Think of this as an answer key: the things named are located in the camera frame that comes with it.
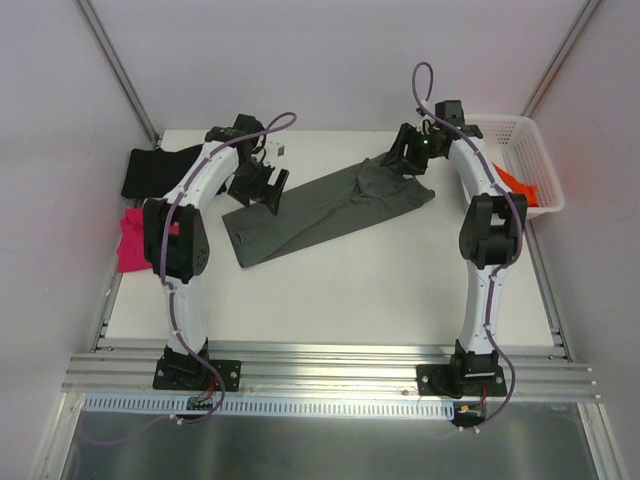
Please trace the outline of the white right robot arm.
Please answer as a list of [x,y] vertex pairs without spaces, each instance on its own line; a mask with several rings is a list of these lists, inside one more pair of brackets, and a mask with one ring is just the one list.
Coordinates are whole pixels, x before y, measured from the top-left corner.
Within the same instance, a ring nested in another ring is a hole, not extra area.
[[528,201],[500,178],[487,158],[480,128],[466,121],[458,100],[437,103],[434,111],[425,112],[420,127],[403,124],[382,164],[402,175],[420,175],[437,157],[453,164],[469,196],[459,233],[468,269],[467,302],[449,360],[417,366],[418,391],[454,399],[504,397],[495,331],[507,270],[522,251]]

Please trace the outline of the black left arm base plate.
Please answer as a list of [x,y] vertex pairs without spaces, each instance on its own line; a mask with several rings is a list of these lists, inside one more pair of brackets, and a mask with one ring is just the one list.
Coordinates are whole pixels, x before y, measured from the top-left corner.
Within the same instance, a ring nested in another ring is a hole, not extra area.
[[[241,361],[209,359],[207,355],[204,355],[203,359],[217,371],[227,392],[239,390]],[[206,391],[211,381],[214,381],[215,389],[220,389],[219,382],[211,370],[193,356],[166,349],[156,364],[152,388],[154,390]]]

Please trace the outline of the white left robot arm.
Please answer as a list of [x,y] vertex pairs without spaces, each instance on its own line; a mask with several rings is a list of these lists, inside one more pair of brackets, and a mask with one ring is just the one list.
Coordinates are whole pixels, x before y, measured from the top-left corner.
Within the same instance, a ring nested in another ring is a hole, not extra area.
[[210,258],[203,211],[221,193],[243,206],[264,205],[276,215],[289,176],[266,161],[269,135],[297,120],[284,112],[264,125],[240,114],[230,127],[205,135],[194,164],[167,194],[143,205],[143,252],[166,298],[169,336],[154,374],[157,390],[221,387],[209,358],[207,320],[201,299],[202,274]]

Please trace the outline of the grey t shirt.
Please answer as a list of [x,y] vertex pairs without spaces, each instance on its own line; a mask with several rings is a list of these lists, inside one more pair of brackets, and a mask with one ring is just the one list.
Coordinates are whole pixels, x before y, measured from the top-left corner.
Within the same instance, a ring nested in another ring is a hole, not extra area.
[[255,203],[223,216],[242,268],[274,260],[421,208],[435,192],[368,158],[283,193],[279,212]]

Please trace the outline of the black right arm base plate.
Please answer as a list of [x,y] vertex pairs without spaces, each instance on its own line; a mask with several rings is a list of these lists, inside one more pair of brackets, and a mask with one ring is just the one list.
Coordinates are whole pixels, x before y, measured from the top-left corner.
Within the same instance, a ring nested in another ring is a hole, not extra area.
[[460,366],[451,363],[419,364],[415,367],[416,384],[421,396],[496,397],[507,395],[501,366],[490,367],[487,373],[467,375]]

